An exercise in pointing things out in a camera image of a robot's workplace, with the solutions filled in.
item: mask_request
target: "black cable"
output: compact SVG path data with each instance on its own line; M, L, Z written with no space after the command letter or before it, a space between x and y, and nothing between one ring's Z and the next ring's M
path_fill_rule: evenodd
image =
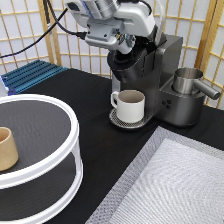
M147 2L145 2L145 1L143 1L143 0L139 0L139 2L142 2L143 4L145 4L145 5L149 8L149 16L150 16L151 13L152 13L152 8L151 8L151 6L150 6Z
M64 14L68 11L68 9L65 9L62 14L58 17L58 20L60 20ZM18 51L16 53L12 53L12 54L7 54L7 55L4 55L4 56L0 56L0 58L5 58L5 57L10 57L10 56L14 56L14 55L17 55L17 54L20 54L22 52L24 52L25 50L28 50L29 48L33 47L35 44L37 44L38 42L40 42L49 32L51 32L51 30L53 30L53 28L57 25L57 23L55 22L50 29L48 29L37 41L35 41L34 43L32 43L31 45L27 46L26 48L24 48L23 50L21 51Z
M86 32L72 32L72 31L70 31L70 30L65 29L65 28L59 23L57 17L55 16L54 9L53 9L53 7L52 7L52 5L51 5L50 0L46 0L46 1L47 1L47 4L48 4L48 6L49 6L49 8L50 8L50 10L51 10L51 14L52 14L52 16L53 16L55 22L57 23L57 25L58 25L62 30L64 30L64 31L65 31L66 33L68 33L68 34L76 35L77 37L80 37L81 39L85 40Z

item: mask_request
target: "wooden cup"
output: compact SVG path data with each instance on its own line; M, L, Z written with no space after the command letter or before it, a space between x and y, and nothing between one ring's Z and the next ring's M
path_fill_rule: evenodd
M0 171L12 167L18 158L19 155L11 130L0 127Z

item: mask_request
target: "white tray rim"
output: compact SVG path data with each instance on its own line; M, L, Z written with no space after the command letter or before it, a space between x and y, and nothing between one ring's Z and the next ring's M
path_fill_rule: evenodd
M0 105L3 103L24 100L37 100L54 104L63 109L70 118L71 130L65 142L54 153L32 166L24 169L0 175L0 189L17 186L33 180L57 166L74 148L79 137L79 124L77 117L70 106L53 97L38 94L21 94L0 98Z

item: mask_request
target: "mug handle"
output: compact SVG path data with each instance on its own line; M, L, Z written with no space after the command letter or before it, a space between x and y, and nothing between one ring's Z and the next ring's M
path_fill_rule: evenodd
M117 105L114 103L114 95L117 95L117 97L118 97L118 94L119 94L119 92L115 91L111 94L111 97L110 97L111 104L116 109L117 109Z

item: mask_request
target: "round tray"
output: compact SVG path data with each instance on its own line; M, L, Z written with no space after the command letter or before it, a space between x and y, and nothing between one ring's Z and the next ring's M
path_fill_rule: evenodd
M76 115L52 97L2 97L0 125L12 130L19 153L18 162L0 172L0 223L46 222L73 199L82 181Z
M79 125L64 102L43 95L0 98L0 125L12 130L19 160L0 172L0 189L35 179L58 165L78 141Z

